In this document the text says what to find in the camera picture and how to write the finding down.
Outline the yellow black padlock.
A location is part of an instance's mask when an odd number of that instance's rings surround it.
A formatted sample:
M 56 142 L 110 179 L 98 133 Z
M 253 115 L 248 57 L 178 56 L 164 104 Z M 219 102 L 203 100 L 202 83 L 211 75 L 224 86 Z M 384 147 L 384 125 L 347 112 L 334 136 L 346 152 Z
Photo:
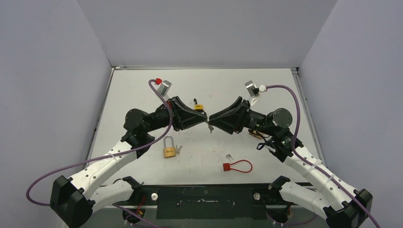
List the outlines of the yellow black padlock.
M 194 102 L 194 110 L 203 115 L 206 115 L 203 105 L 199 104 L 196 98 L 193 99 L 193 102 Z

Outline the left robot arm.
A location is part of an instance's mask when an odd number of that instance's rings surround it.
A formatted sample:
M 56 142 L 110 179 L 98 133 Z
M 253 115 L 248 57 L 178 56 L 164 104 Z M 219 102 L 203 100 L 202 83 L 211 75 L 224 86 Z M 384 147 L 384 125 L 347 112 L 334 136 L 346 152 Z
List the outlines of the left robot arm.
M 105 188 L 101 184 L 149 150 L 155 141 L 149 132 L 165 127 L 181 131 L 206 121 L 207 114 L 187 107 L 177 96 L 150 114 L 139 109 L 129 110 L 125 116 L 125 135 L 102 159 L 68 178 L 61 175 L 53 182 L 51 209 L 68 227 L 79 228 L 105 206 L 120 201 L 137 204 L 142 192 L 133 178 L 124 178 Z

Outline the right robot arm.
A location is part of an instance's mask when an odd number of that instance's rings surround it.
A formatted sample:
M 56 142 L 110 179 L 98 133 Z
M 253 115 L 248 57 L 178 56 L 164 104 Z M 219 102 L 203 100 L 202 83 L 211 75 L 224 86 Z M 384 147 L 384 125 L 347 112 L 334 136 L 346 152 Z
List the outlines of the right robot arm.
M 249 101 L 239 97 L 231 106 L 210 116 L 209 124 L 229 134 L 243 129 L 269 136 L 257 146 L 271 149 L 280 162 L 297 171 L 314 189 L 300 186 L 280 176 L 269 185 L 269 199 L 297 204 L 323 218 L 330 228 L 358 228 L 370 217 L 373 196 L 358 190 L 332 173 L 319 158 L 292 134 L 293 117 L 284 108 L 269 114 L 251 109 Z

